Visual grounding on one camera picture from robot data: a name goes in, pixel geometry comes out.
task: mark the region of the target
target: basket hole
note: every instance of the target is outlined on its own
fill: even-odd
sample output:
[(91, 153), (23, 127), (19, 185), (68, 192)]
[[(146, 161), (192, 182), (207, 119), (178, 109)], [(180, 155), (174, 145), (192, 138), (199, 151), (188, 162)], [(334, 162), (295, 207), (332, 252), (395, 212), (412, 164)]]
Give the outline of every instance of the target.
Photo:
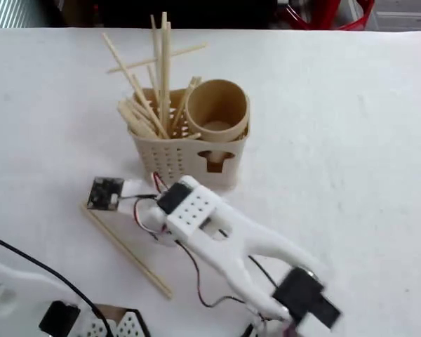
[(209, 173), (222, 173), (223, 172), (223, 165), (228, 159), (232, 159), (235, 155), (231, 152), (223, 152), (223, 151), (201, 151), (198, 152), (200, 157), (206, 159), (207, 162), (207, 172)]

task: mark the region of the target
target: wooden chopstick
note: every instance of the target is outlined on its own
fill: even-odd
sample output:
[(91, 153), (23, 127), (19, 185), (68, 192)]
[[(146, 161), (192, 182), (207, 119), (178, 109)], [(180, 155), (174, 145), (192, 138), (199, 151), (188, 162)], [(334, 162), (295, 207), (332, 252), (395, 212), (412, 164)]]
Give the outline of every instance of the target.
[(132, 263), (134, 263), (148, 278), (149, 281), (155, 285), (155, 287), (162, 292), (162, 294), (167, 297), (168, 299), (171, 299), (173, 296), (173, 293), (171, 289), (165, 284), (165, 282), (150, 268), (144, 264), (142, 260), (140, 260), (133, 252), (133, 250), (130, 249), (125, 243), (123, 243), (120, 238), (117, 236), (117, 234), (114, 233), (114, 231), (111, 229), (112, 226), (109, 226), (106, 224), (101, 218), (99, 218), (95, 212), (91, 211), (87, 208), (86, 203), (80, 204), (81, 210), (86, 214), (86, 216), (93, 222), (94, 225), (96, 225), (110, 240), (113, 242), (130, 260)]
[(185, 137), (185, 139), (198, 139), (201, 138), (201, 134), (199, 132), (194, 133), (193, 135)]
[(153, 68), (151, 65), (147, 66), (149, 81), (152, 83), (152, 88), (154, 92), (154, 100), (156, 101), (156, 105), (159, 108), (159, 89), (157, 87), (157, 80), (154, 78)]
[(180, 117), (182, 115), (182, 111), (184, 110), (185, 101), (187, 97), (189, 97), (190, 93), (194, 89), (195, 86), (197, 86), (201, 82), (201, 77), (192, 77), (192, 79), (189, 82), (189, 86), (185, 89), (184, 95), (182, 95), (180, 104), (178, 105), (178, 108), (176, 109), (176, 115), (173, 120), (173, 123), (170, 127), (170, 134), (173, 135), (173, 132), (175, 132), (176, 126), (178, 125), (178, 122), (180, 120)]
[(117, 109), (120, 112), (122, 118), (126, 121), (129, 128), (134, 132), (136, 135), (148, 138), (148, 139), (159, 139), (157, 134), (141, 119), (138, 119), (126, 106), (125, 102), (121, 101), (117, 105)]
[(136, 95), (139, 97), (140, 102), (142, 103), (142, 105), (144, 106), (144, 108), (148, 111), (148, 113), (150, 115), (150, 118), (152, 119), (152, 121), (154, 122), (154, 124), (156, 124), (156, 127), (159, 130), (159, 133), (163, 136), (163, 138), (168, 139), (168, 134), (165, 131), (165, 129), (163, 128), (161, 122), (158, 120), (158, 118), (155, 115), (155, 113), (153, 112), (153, 109), (149, 106), (149, 103), (148, 103), (147, 99), (145, 98), (145, 96), (143, 94), (142, 88), (140, 87), (140, 85), (138, 83), (137, 77), (135, 75), (133, 77), (130, 76), (128, 70), (126, 69), (126, 66), (121, 61), (121, 59), (120, 59), (120, 57), (119, 57), (119, 55), (117, 53), (117, 50), (115, 49), (115, 47), (112, 44), (112, 42), (109, 39), (109, 37), (107, 37), (106, 33), (103, 33), (102, 36), (103, 36), (103, 39), (106, 41), (107, 47), (111, 51), (111, 54), (114, 56), (114, 59), (119, 64), (121, 70), (125, 74), (125, 77), (130, 82), (130, 84), (133, 87)]
[(171, 24), (165, 22), (162, 29), (162, 114), (160, 115), (162, 126), (167, 129), (170, 121), (170, 31)]
[(156, 70), (156, 82), (160, 83), (161, 82), (161, 74), (160, 74), (160, 66), (159, 66), (159, 35), (157, 32), (157, 27), (156, 27), (156, 21), (154, 21), (154, 16), (150, 15), (149, 19), (152, 22), (152, 38), (153, 38), (153, 54), (154, 54), (154, 58), (156, 59), (156, 62), (154, 64), (154, 68)]
[(149, 126), (150, 129), (153, 131), (156, 131), (156, 126), (153, 124), (151, 119), (147, 118), (139, 109), (136, 102), (134, 102), (132, 99), (126, 99), (124, 100), (125, 105), (129, 108), (129, 110), (134, 114), (134, 116), (137, 117), (137, 119), (140, 119), (141, 121), (145, 122), (146, 125)]
[(166, 80), (166, 76), (165, 76), (165, 65), (166, 65), (166, 54), (165, 54), (165, 44), (166, 44), (166, 30), (167, 30), (167, 12), (162, 12), (162, 20), (161, 20), (161, 55), (160, 55), (160, 68), (161, 68), (161, 83), (160, 83), (160, 94), (159, 94), (159, 99), (160, 99), (160, 105), (159, 105), (159, 120), (161, 121), (161, 124), (163, 126), (163, 112), (165, 111), (165, 80)]
[[(198, 46), (192, 46), (192, 47), (187, 47), (187, 48), (184, 48), (184, 49), (178, 49), (177, 51), (173, 51), (170, 54), (170, 57), (172, 58), (173, 56), (178, 56), (178, 55), (190, 53), (191, 51), (198, 51), (200, 49), (205, 48), (207, 45), (208, 44), (204, 43), (204, 44), (200, 44)], [(154, 62), (157, 62), (157, 61), (158, 61), (158, 58), (148, 58), (146, 60), (142, 60), (142, 61), (139, 61), (139, 62), (129, 63), (129, 64), (126, 65), (126, 69), (139, 67), (141, 65), (148, 65), (150, 63), (154, 63)], [(113, 72), (121, 72), (121, 71), (122, 71), (121, 67), (115, 67), (115, 68), (112, 68), (112, 69), (108, 70), (107, 73), (111, 74)]]

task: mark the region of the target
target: electrical wire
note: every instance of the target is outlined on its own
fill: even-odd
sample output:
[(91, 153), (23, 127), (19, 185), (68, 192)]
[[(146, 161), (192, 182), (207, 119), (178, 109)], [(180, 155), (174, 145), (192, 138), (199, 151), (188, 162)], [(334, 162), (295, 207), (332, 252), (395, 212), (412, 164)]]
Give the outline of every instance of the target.
[[(218, 230), (218, 232), (220, 232), (221, 235), (223, 235), (224, 237), (228, 238), (228, 235), (226, 234), (226, 232), (224, 230)], [(263, 266), (259, 263), (259, 261), (257, 261), (254, 257), (252, 257), (251, 255), (248, 255), (248, 258), (254, 262), (254, 264), (260, 269), (260, 271), (265, 275), (266, 278), (268, 278), (268, 280), (273, 284), (274, 288), (277, 289), (278, 285), (277, 283), (273, 280), (273, 277), (268, 273), (268, 271), (266, 271)]]
[(154, 184), (156, 185), (157, 192), (162, 193), (168, 190), (167, 184), (162, 180), (161, 176), (157, 172), (152, 173), (152, 179), (154, 181)]
[(209, 304), (207, 303), (204, 299), (203, 296), (201, 295), (201, 273), (198, 267), (198, 263), (195, 260), (195, 257), (192, 255), (192, 253), (190, 253), (189, 249), (187, 249), (181, 242), (176, 241), (176, 244), (181, 247), (186, 254), (190, 257), (190, 260), (192, 260), (195, 270), (196, 270), (196, 290), (198, 291), (198, 297), (199, 297), (199, 301), (201, 302), (202, 305), (204, 305), (206, 308), (215, 308), (217, 305), (219, 305), (221, 302), (225, 301), (225, 300), (233, 300), (235, 302), (241, 303), (241, 304), (246, 304), (244, 300), (240, 300), (236, 297), (233, 296), (223, 296), (219, 299), (217, 299), (214, 303)]
[(151, 234), (162, 234), (162, 233), (165, 231), (165, 229), (166, 229), (166, 226), (165, 226), (165, 225), (162, 227), (162, 229), (161, 229), (160, 231), (157, 231), (157, 230), (151, 230), (151, 229), (149, 229), (147, 226), (145, 226), (145, 225), (142, 223), (142, 221), (139, 219), (138, 204), (139, 204), (139, 202), (140, 202), (141, 200), (146, 200), (146, 199), (153, 199), (153, 200), (156, 200), (156, 198), (144, 198), (144, 199), (137, 199), (137, 200), (135, 201), (134, 206), (133, 206), (133, 215), (134, 215), (134, 220), (135, 220), (135, 223), (137, 223), (137, 224), (138, 224), (138, 226), (139, 226), (140, 228), (142, 228), (144, 231), (146, 231), (146, 232), (148, 232), (148, 233), (151, 233)]
[(119, 197), (119, 200), (125, 199), (156, 199), (157, 194), (136, 194), (136, 195), (129, 195), (127, 197)]
[(3, 240), (0, 240), (0, 246), (2, 246), (4, 248), (12, 251), (13, 253), (16, 253), (20, 257), (28, 260), (29, 262), (37, 265), (38, 267), (44, 269), (45, 271), (49, 272), (50, 274), (52, 274), (53, 276), (55, 276), (56, 278), (58, 278), (60, 281), (62, 281), (63, 283), (65, 283), (71, 290), (73, 290), (73, 292), (76, 295), (78, 295), (84, 302), (86, 302), (91, 307), (93, 314), (97, 318), (99, 318), (99, 319), (102, 320), (103, 324), (105, 325), (105, 329), (106, 329), (106, 337), (114, 337), (114, 335), (112, 334), (112, 331), (111, 331), (111, 327), (107, 323), (107, 320), (106, 320), (105, 316), (103, 315), (103, 313), (100, 311), (100, 309), (98, 309), (97, 306), (95, 304), (93, 304), (92, 301), (89, 300), (87, 298), (87, 296), (84, 295), (78, 288), (76, 288), (75, 285), (73, 285), (68, 279), (66, 279), (65, 277), (63, 277), (56, 270), (48, 267), (47, 265), (44, 265), (39, 260), (37, 260), (37, 259), (29, 256), (28, 254), (24, 253), (23, 251), (20, 251), (19, 249), (15, 248), (14, 246), (11, 246), (10, 244), (6, 243)]

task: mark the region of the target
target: cardboard tube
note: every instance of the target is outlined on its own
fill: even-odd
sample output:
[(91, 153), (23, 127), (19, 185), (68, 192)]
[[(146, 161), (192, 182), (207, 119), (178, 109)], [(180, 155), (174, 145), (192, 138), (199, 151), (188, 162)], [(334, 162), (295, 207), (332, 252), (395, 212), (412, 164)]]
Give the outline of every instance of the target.
[[(185, 115), (192, 133), (212, 143), (228, 143), (239, 137), (249, 119), (248, 99), (235, 83), (223, 79), (206, 81), (189, 95)], [(221, 162), (225, 153), (213, 151), (208, 160)]]

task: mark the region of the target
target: cylindrical container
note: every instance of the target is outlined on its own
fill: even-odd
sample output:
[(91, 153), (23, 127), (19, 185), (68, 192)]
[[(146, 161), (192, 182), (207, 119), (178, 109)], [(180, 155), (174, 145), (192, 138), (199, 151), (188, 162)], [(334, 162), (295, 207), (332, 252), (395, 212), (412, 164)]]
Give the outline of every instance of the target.
[[(145, 89), (144, 93), (156, 111), (152, 89)], [(172, 109), (178, 107), (184, 93), (185, 89), (170, 92)], [(246, 124), (237, 139), (228, 143), (186, 139), (183, 137), (194, 132), (189, 129), (184, 114), (173, 131), (173, 139), (146, 139), (128, 130), (148, 172), (158, 172), (168, 184), (183, 175), (191, 175), (209, 187), (233, 187), (236, 184), (236, 173), (248, 131), (249, 124)], [(209, 161), (208, 155), (218, 151), (225, 153), (224, 160), (221, 163)]]
[[(211, 143), (227, 143), (237, 139), (249, 120), (249, 104), (243, 90), (224, 79), (203, 82), (189, 95), (185, 116), (192, 133)], [(224, 152), (211, 152), (208, 160), (220, 163)]]

